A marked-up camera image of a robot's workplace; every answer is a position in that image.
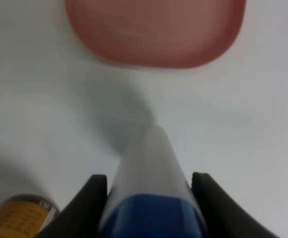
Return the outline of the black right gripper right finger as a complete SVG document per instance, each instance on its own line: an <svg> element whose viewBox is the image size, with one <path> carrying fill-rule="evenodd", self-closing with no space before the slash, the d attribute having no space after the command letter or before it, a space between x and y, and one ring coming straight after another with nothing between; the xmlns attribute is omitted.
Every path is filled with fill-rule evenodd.
<svg viewBox="0 0 288 238"><path fill-rule="evenodd" d="M194 172L192 193L211 238L275 238L242 209L207 173Z"/></svg>

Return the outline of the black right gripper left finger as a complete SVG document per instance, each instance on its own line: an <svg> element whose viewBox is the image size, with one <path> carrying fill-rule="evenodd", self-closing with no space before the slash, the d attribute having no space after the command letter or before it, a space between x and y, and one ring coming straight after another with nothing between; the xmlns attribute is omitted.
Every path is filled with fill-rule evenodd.
<svg viewBox="0 0 288 238"><path fill-rule="evenodd" d="M96 238L107 201L107 177L92 175L60 215L40 232L41 238Z"/></svg>

